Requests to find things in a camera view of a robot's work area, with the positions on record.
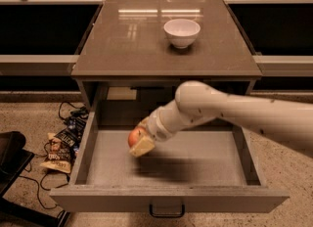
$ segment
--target cabinet top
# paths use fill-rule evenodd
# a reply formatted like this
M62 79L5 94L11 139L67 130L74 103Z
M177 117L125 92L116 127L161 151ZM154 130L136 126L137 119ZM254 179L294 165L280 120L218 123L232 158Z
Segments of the cabinet top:
M186 49L174 48L163 30L177 18L201 26ZM261 72L222 0L107 0L72 76L259 77Z

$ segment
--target drawer handle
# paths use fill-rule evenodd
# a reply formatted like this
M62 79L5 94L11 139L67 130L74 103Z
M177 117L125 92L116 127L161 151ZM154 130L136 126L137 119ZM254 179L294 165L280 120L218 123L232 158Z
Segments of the drawer handle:
M149 205L149 214L152 217L156 217L156 218L179 218L182 217L185 214L185 205L182 204L182 209L180 212L175 213L175 214L156 214L154 213L154 206L152 204Z

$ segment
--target black bag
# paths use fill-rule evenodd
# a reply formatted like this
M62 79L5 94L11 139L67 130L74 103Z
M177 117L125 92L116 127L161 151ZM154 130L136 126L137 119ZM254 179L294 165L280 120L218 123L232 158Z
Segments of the black bag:
M15 155L26 144L26 138L19 131L0 133L0 171L5 171Z

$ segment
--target floor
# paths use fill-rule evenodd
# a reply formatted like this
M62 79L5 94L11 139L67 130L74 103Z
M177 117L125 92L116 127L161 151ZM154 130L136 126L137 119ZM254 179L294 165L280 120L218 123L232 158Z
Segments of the floor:
M313 94L255 93L255 96L269 97L313 103ZM61 102L69 101L81 106L78 93L1 93L0 94L0 132L19 130L26 136L25 148L43 155L47 133L59 132L65 128L58 116ZM61 115L67 116L72 107L63 105ZM72 213L67 227L87 226L301 226L311 227L313 223L313 161L303 154L251 134L252 146L256 149L258 165L263 170L268 187L286 190L290 198L270 213L186 213L179 219L156 219L147 213ZM40 181L47 169L40 166L44 158L34 158L31 171L23 176ZM45 188L65 184L66 177L61 172L53 172L43 181ZM33 181L18 178L5 198L40 212L57 216L62 210L44 209L36 198L37 187ZM45 207L55 206L49 192L40 189L39 198ZM0 227L35 226L12 216L0 213Z

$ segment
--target cable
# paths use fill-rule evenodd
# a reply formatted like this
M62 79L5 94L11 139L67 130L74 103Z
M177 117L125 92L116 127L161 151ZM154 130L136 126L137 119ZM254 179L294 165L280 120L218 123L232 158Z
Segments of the cable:
M41 187L41 189L43 189L43 190L45 190L45 191L51 191L51 188L46 188L46 187L44 187L44 186L42 185L43 180L44 180L49 174L51 174L51 173L46 173L46 174L41 178L41 180L40 180L40 187ZM67 176L66 174L65 174L65 176L67 177L67 183L66 183L66 184L62 184L62 185L59 185L59 186L54 187L54 188L61 188L61 187L64 187L65 185L68 184L68 176Z
M29 162L29 169L24 169L24 171L27 171L28 173L32 170L32 165L31 165L31 161Z
M12 175L11 173L5 171L2 167L0 167L0 172L5 174L5 175Z
M47 151L46 147L47 147L47 145L49 145L49 144L50 144L50 143L47 142L47 143L44 145L44 147L43 147L43 149L44 149L45 152L46 152L46 155L35 154L35 157L36 157L36 158L46 158L46 157L48 156L48 154L49 154L49 152Z
M81 116L82 114L86 114L87 113L87 110L86 110L85 106L77 107L77 106L73 105L72 103L70 103L68 101L64 101L64 102L61 102L61 104L59 106L59 118L61 120L66 120L66 118L61 116L61 108L62 108L63 104L68 104L68 105L72 106L73 108L78 109L79 111L81 111L81 113L78 113L78 116Z
M58 204L55 204L54 206L52 207L46 207L40 200L40 197L39 197L39 190L40 190L40 185L38 183L37 180L33 179L33 178L30 178L30 177L26 177L26 176L19 176L20 178L23 178L23 179L27 179L27 180L30 180L30 181L33 181L36 183L37 185L37 200L39 201L40 205L44 208L44 209L54 209L56 207L58 207L59 205Z

